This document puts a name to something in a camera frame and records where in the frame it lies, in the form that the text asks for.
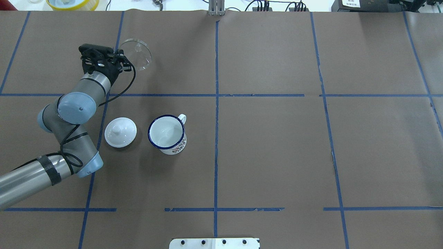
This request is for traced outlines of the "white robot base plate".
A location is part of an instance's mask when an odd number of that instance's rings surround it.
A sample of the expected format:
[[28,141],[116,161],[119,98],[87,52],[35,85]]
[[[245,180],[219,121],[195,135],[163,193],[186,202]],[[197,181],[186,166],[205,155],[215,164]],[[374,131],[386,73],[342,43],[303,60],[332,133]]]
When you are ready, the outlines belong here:
[[259,238],[176,238],[170,249],[260,249]]

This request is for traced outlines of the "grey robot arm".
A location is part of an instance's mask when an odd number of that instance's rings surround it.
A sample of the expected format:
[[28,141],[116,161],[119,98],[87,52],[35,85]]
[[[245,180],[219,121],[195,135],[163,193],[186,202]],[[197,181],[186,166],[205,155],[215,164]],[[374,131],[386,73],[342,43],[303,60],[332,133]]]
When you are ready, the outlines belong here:
[[54,134],[60,148],[39,156],[1,176],[1,210],[15,205],[66,178],[86,177],[103,167],[103,160],[84,124],[106,99],[121,72],[134,72],[123,49],[79,46],[84,75],[69,93],[43,108],[37,116],[41,129]]

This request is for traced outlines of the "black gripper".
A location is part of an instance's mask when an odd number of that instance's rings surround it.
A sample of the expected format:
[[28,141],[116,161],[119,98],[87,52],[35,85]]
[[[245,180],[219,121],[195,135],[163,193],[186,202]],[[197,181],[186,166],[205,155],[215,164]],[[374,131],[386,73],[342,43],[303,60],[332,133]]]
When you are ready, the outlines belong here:
[[79,46],[79,52],[83,73],[99,72],[106,76],[110,83],[114,83],[121,72],[133,70],[133,64],[130,61],[121,59],[124,53],[114,52],[110,47],[82,44]]

